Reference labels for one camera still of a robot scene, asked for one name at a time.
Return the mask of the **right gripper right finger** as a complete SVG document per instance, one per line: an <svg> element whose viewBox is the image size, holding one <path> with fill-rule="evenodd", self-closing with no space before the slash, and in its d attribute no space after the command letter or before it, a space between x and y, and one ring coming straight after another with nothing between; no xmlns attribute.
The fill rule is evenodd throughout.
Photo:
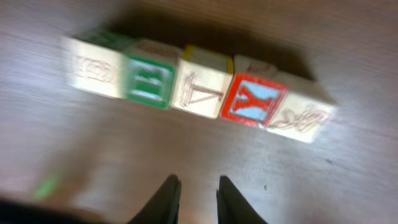
<svg viewBox="0 0 398 224"><path fill-rule="evenodd" d="M267 224L226 175L220 177L216 199L219 224Z"/></svg>

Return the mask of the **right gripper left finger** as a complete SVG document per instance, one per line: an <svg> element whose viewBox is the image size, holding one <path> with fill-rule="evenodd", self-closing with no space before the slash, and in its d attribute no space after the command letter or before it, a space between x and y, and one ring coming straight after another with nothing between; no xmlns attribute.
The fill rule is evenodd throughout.
<svg viewBox="0 0 398 224"><path fill-rule="evenodd" d="M169 175L128 224L177 224L181 191L181 180Z"/></svg>

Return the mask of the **red Y block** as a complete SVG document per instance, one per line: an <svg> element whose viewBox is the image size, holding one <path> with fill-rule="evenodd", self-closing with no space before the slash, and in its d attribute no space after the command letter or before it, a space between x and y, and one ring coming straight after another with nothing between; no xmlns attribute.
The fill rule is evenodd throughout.
<svg viewBox="0 0 398 224"><path fill-rule="evenodd" d="M278 69L272 64L235 55L233 65L234 77L220 117L245 126L266 129L288 93L288 88L273 80Z"/></svg>

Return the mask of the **wooden leaf E block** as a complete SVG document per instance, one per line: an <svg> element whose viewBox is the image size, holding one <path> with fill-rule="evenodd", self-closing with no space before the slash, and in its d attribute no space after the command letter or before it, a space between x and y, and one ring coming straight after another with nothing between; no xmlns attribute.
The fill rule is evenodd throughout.
<svg viewBox="0 0 398 224"><path fill-rule="evenodd" d="M273 80L289 91L271 118L267 131L311 143L336 110L336 101L317 82L279 72Z"/></svg>

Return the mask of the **wooden block blue J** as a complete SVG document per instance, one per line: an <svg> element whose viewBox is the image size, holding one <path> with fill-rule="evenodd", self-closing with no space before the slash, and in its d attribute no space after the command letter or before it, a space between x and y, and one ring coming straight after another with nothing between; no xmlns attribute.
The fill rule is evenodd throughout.
<svg viewBox="0 0 398 224"><path fill-rule="evenodd" d="M216 119L233 74L229 55L188 45L178 63L171 107Z"/></svg>

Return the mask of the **green B block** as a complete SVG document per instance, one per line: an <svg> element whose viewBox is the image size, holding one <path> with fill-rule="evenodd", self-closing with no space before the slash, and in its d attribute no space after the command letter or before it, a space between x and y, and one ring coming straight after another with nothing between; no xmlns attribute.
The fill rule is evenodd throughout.
<svg viewBox="0 0 398 224"><path fill-rule="evenodd" d="M124 98L161 110L169 108L180 47L139 39L126 52Z"/></svg>

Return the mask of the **wooden block red side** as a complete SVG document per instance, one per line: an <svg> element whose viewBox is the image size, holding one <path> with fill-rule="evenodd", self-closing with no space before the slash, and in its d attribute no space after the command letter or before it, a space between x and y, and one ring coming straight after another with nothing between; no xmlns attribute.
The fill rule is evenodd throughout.
<svg viewBox="0 0 398 224"><path fill-rule="evenodd" d="M62 38L69 85L110 98L122 98L124 51L134 42L126 35L95 27Z"/></svg>

